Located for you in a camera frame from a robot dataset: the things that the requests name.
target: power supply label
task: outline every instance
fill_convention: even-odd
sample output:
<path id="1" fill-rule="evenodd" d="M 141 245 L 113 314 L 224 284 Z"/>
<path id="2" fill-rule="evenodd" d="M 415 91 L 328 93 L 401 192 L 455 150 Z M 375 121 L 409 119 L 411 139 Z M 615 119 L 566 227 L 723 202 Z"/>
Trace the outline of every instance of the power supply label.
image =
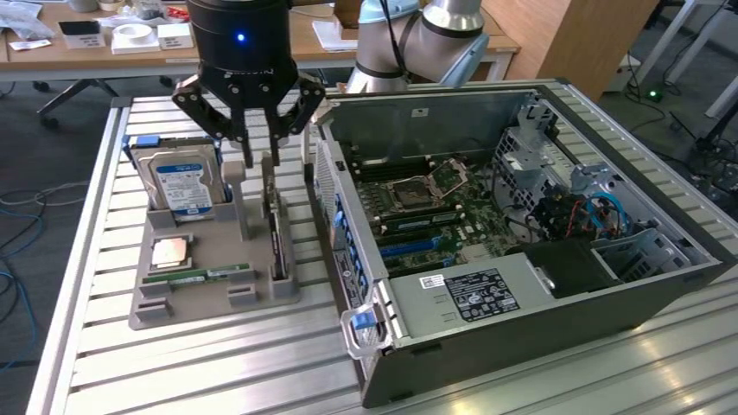
<path id="1" fill-rule="evenodd" d="M 176 214 L 203 214 L 212 208 L 208 186 L 201 183 L 201 164 L 160 166 L 157 175 L 165 201 Z"/>
<path id="2" fill-rule="evenodd" d="M 520 309 L 495 268 L 445 279 L 459 314 L 467 322 Z"/>

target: blue label hard drive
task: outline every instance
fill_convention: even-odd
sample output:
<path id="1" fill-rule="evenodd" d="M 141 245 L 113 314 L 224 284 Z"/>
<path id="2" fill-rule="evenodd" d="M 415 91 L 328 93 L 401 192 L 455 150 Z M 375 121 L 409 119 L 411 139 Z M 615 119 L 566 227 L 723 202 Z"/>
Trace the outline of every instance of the blue label hard drive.
<path id="1" fill-rule="evenodd" d="M 127 137 L 122 151 L 139 171 L 152 210 L 169 209 L 177 221 L 212 217 L 228 200 L 220 176 L 220 149 L 209 137 Z"/>

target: aluminum extrusion table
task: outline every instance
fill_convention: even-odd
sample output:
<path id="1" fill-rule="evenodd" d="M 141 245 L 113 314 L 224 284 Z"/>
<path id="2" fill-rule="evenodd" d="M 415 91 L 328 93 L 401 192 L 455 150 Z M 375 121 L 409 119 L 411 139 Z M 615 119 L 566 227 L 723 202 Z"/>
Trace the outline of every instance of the aluminum extrusion table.
<path id="1" fill-rule="evenodd" d="M 548 86 L 738 253 L 735 222 L 704 197 L 684 190 L 686 181 L 572 87 L 554 81 Z M 264 125 L 257 114 L 248 115 L 251 126 Z M 595 163 L 599 155 L 580 145 L 564 124 L 559 128 L 572 154 L 583 163 Z M 265 131 L 257 127 L 251 134 L 256 149 L 267 148 Z M 404 402 L 363 409 L 301 179 L 307 136 L 292 137 L 276 169 L 289 204 L 301 301 L 132 331 L 125 319 L 147 194 L 120 152 L 122 134 L 200 131 L 168 97 L 135 99 L 109 113 L 28 413 L 736 413 L 735 275 L 683 297 L 630 332 Z M 225 153 L 225 159 L 241 156 L 233 150 Z M 245 197 L 259 197 L 257 174 L 244 183 Z"/>

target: blue pcie slot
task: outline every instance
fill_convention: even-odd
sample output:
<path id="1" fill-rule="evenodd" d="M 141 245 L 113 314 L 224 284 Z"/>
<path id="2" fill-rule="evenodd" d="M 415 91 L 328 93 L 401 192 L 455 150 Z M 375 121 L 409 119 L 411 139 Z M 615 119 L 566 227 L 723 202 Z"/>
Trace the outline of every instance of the blue pcie slot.
<path id="1" fill-rule="evenodd" d="M 408 244 L 385 246 L 384 248 L 379 249 L 379 253 L 381 254 L 381 258 L 387 258 L 387 257 L 395 257 L 397 255 L 404 255 L 408 253 L 429 251 L 431 249 L 437 248 L 439 241 L 440 241 L 440 237 L 436 236 L 433 239 L 421 240 L 419 242 L 411 242 Z"/>

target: motherboard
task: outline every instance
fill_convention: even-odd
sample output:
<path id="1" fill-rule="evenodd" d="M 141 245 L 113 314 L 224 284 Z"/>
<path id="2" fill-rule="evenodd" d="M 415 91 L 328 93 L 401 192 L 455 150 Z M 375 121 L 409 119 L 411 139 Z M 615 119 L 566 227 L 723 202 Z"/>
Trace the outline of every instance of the motherboard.
<path id="1" fill-rule="evenodd" d="M 360 203 L 389 278 L 491 259 L 520 244 L 463 157 L 361 165 Z"/>

